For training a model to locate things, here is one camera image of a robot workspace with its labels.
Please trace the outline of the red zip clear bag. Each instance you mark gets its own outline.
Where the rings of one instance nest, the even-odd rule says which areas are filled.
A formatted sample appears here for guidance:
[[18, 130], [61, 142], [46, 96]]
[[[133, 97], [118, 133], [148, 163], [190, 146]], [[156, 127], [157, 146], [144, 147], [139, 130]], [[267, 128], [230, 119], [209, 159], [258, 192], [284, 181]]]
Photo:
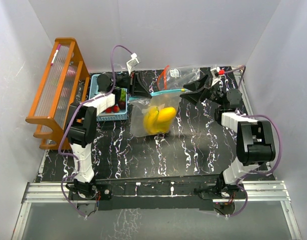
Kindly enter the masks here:
[[199, 80], [201, 72], [200, 67], [167, 65], [157, 78], [157, 88], [159, 91], [181, 89], [183, 85]]

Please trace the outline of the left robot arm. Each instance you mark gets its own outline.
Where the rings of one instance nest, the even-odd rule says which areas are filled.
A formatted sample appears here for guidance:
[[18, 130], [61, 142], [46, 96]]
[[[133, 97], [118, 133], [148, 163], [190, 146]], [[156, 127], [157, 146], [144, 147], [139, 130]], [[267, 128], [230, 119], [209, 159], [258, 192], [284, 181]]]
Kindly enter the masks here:
[[152, 97], [138, 71], [101, 73], [96, 76], [96, 83], [92, 98], [82, 105], [75, 102], [70, 104], [64, 130], [74, 155], [74, 182], [82, 184], [79, 193], [87, 200], [94, 198], [97, 193], [97, 187], [90, 183], [95, 175], [91, 146], [96, 136], [97, 117], [110, 107], [117, 107], [120, 101], [127, 99], [127, 95]]

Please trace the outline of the blue zip clear bag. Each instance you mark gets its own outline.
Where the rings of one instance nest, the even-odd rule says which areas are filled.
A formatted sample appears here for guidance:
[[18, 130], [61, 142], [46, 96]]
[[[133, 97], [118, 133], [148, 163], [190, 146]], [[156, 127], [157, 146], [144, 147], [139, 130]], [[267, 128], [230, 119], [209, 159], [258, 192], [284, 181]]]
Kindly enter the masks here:
[[184, 88], [152, 92], [151, 98], [130, 97], [130, 133], [134, 137], [167, 134], [176, 118]]

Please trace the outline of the red fake strawberries bunch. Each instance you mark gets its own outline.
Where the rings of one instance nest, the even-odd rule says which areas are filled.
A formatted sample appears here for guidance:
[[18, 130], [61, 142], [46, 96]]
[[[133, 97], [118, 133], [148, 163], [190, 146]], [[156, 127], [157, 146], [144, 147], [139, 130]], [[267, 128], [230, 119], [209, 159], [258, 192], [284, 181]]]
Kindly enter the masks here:
[[120, 108], [119, 106], [116, 104], [114, 106], [111, 106], [111, 107], [108, 107], [106, 110], [105, 110], [105, 113], [106, 114], [115, 114], [115, 113], [118, 113], [120, 111]]

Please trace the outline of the light blue plastic basket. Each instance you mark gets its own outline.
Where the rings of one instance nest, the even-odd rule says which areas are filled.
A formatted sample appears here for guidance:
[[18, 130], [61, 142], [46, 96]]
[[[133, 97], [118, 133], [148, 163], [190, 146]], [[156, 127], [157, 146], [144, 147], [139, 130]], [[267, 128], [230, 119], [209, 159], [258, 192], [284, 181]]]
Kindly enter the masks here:
[[[88, 98], [91, 99], [95, 97], [96, 95], [99, 94], [99, 88], [98, 88], [98, 83], [97, 83], [97, 78], [100, 74], [92, 74], [91, 75], [91, 80], [90, 80], [90, 88], [89, 88], [89, 94]], [[125, 109], [119, 109], [118, 112], [106, 112], [103, 111], [97, 116], [97, 121], [98, 122], [105, 122], [105, 121], [124, 121], [128, 119], [128, 94], [127, 94], [127, 89], [123, 88], [122, 91], [124, 92], [125, 96]]]

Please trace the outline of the green fake grapes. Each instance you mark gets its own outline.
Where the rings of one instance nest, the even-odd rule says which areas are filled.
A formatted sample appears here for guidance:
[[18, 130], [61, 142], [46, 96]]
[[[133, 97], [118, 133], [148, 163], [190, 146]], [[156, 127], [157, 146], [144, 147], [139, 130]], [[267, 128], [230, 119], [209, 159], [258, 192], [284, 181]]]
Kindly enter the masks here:
[[121, 101], [126, 101], [126, 95], [127, 95], [127, 90], [126, 89], [121, 89], [121, 94], [120, 94], [120, 100]]

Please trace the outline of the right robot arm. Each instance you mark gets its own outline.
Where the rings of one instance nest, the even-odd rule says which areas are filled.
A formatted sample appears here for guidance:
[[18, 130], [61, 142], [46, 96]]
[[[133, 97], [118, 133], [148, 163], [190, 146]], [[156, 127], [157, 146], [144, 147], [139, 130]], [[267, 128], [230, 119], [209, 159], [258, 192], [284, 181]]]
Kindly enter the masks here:
[[242, 101], [242, 93], [233, 88], [222, 90], [219, 77], [205, 75], [202, 79], [187, 83], [183, 88], [187, 92], [181, 98], [196, 105], [204, 100], [218, 104], [214, 120], [221, 126], [234, 131], [236, 138], [236, 158], [231, 165], [220, 173], [215, 186], [207, 187], [206, 191], [217, 193], [221, 198], [229, 198], [240, 187], [242, 180], [249, 174], [257, 174], [259, 166], [282, 157], [282, 151], [276, 150], [273, 130], [276, 125], [263, 116], [242, 116], [236, 113], [236, 108]]

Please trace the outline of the dark red fake plum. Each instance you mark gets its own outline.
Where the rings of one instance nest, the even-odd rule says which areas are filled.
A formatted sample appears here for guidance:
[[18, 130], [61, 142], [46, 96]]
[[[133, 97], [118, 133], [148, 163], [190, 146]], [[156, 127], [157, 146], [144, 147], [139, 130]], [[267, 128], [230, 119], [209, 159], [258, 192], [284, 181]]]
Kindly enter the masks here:
[[126, 109], [126, 102], [125, 101], [119, 101], [118, 102], [118, 107], [120, 110], [125, 110]]

